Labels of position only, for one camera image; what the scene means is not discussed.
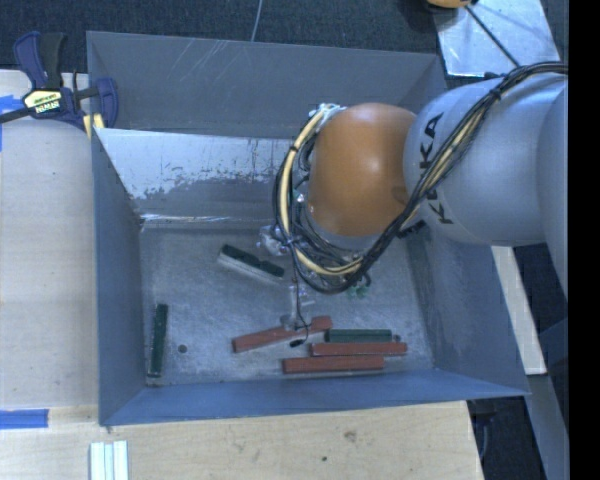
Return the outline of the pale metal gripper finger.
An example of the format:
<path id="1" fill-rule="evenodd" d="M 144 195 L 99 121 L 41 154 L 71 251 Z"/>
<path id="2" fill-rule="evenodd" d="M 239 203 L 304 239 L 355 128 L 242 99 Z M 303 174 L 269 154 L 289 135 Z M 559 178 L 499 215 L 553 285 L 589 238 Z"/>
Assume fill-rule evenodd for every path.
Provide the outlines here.
<path id="1" fill-rule="evenodd" d="M 285 330 L 306 329 L 308 324 L 303 314 L 301 291 L 297 286 L 288 287 L 289 309 L 280 317 L 280 323 Z"/>
<path id="2" fill-rule="evenodd" d="M 272 256 L 281 257 L 287 254 L 284 235 L 277 225 L 266 225 L 259 229 L 257 246 Z"/>

